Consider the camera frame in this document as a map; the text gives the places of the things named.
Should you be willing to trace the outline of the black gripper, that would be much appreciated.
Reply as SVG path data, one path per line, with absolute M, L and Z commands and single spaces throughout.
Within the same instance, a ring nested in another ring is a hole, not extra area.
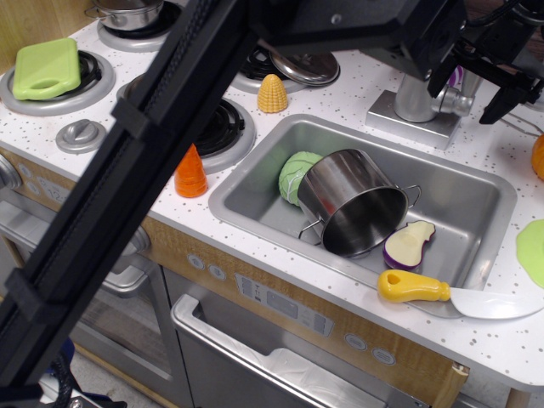
M 428 81 L 431 98 L 439 96 L 458 67 L 498 87 L 480 124 L 494 124 L 518 105 L 536 102 L 543 90 L 543 63 L 527 43 L 543 27 L 542 1 L 504 1 L 485 15 L 468 17 L 466 3 L 454 1 L 455 45 Z M 509 77 L 519 74 L 522 77 Z

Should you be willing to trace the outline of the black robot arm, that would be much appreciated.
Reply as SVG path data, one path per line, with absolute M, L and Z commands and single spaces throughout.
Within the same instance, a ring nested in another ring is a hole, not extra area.
M 525 47 L 540 1 L 469 20 L 461 1 L 192 1 L 1 306 L 1 385 L 36 385 L 258 42 L 281 54 L 360 49 L 436 95 L 463 66 L 493 82 L 491 124 L 535 101 Z

